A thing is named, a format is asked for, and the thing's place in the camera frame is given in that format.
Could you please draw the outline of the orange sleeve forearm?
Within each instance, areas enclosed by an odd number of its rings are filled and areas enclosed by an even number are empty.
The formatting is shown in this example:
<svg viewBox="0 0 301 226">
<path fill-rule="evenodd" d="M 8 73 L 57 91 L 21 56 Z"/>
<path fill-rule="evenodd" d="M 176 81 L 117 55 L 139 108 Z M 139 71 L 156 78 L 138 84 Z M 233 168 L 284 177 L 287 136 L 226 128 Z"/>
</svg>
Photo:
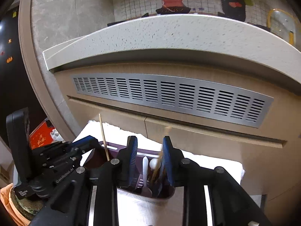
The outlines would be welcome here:
<svg viewBox="0 0 301 226">
<path fill-rule="evenodd" d="M 1 202 L 5 207 L 6 211 L 9 213 L 14 222 L 19 226 L 28 226 L 30 220 L 26 219 L 20 211 L 14 206 L 11 198 L 11 191 L 13 188 L 13 183 L 10 183 L 6 187 L 1 188 Z"/>
</svg>

